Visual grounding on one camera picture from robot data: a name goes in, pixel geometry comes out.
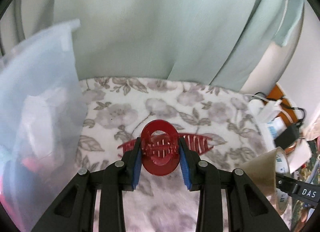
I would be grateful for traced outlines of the dark red hair claw clip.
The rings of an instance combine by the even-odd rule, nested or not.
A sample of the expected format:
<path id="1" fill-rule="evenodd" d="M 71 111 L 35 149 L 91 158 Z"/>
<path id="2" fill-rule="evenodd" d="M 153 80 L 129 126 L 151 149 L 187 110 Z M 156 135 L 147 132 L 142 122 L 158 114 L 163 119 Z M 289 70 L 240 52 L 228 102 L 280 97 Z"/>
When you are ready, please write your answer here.
<path id="1" fill-rule="evenodd" d="M 165 120 L 153 120 L 142 130 L 142 164 L 147 172 L 156 176 L 172 173 L 181 159 L 178 140 L 183 138 L 187 147 L 202 155 L 208 152 L 213 139 L 207 135 L 180 133 Z"/>

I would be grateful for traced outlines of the brown packing tape roll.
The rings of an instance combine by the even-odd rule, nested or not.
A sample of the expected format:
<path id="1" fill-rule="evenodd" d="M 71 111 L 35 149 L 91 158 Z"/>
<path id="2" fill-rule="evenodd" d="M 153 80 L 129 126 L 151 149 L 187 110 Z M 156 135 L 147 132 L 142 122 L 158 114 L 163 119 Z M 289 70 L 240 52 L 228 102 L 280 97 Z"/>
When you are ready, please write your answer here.
<path id="1" fill-rule="evenodd" d="M 278 214 L 282 215 L 288 205 L 289 196 L 277 188 L 276 174 L 290 175 L 289 162 L 282 148 L 259 155 L 242 163 L 240 169 L 249 176 L 252 182 L 266 196 Z"/>

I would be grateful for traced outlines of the black power adapter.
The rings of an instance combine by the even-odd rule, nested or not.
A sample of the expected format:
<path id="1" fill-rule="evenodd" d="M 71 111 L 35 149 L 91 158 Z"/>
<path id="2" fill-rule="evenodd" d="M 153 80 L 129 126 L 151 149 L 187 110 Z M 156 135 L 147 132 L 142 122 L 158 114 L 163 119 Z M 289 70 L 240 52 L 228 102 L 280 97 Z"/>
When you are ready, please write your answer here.
<path id="1" fill-rule="evenodd" d="M 296 124 L 290 125 L 285 131 L 283 131 L 274 140 L 276 147 L 287 149 L 290 147 L 300 136 L 300 132 Z"/>

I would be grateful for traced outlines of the floral grey table cloth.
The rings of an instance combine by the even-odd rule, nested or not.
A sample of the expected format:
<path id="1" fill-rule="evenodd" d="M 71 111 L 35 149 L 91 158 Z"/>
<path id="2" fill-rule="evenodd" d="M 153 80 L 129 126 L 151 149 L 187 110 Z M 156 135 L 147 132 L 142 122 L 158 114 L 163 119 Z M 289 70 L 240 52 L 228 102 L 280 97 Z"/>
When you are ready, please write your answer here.
<path id="1" fill-rule="evenodd" d="M 203 159 L 231 171 L 271 150 L 249 110 L 249 97 L 219 87 L 128 77 L 80 82 L 88 113 L 75 162 L 89 171 L 120 160 L 121 145 L 155 119 L 181 133 L 209 138 Z M 124 192 L 127 231 L 194 231 L 199 193 L 187 190 L 180 169 L 158 177 L 142 170 L 138 186 Z"/>

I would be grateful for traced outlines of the white power strip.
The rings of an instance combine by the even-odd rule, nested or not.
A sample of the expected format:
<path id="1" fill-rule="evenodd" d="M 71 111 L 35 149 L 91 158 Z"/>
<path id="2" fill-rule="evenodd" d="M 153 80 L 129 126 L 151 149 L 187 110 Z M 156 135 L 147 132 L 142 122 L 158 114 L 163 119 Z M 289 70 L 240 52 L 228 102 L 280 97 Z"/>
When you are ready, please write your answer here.
<path id="1" fill-rule="evenodd" d="M 285 131 L 286 125 L 279 116 L 280 101 L 262 101 L 256 97 L 248 103 L 249 110 L 265 139 L 277 138 Z"/>

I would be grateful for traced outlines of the clear plastic storage bin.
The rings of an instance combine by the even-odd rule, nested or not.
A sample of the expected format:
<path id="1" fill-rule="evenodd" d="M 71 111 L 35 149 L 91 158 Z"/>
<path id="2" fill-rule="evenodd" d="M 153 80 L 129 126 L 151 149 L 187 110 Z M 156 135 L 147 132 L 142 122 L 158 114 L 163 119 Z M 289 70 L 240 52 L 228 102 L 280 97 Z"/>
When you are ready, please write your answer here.
<path id="1" fill-rule="evenodd" d="M 1 203 L 31 231 L 76 173 L 87 114 L 75 69 L 74 19 L 44 29 L 1 58 Z"/>

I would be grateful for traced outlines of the pale green curtain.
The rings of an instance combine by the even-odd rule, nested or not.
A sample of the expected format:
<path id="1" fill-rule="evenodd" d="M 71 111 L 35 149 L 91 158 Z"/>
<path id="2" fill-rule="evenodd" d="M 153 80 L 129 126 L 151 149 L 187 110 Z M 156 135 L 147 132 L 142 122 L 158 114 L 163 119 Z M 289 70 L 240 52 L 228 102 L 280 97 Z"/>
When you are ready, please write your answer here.
<path id="1" fill-rule="evenodd" d="M 289 63 L 304 0 L 19 0 L 29 37 L 78 19 L 78 78 L 129 76 L 192 81 L 239 91 L 267 65 L 270 47 Z"/>

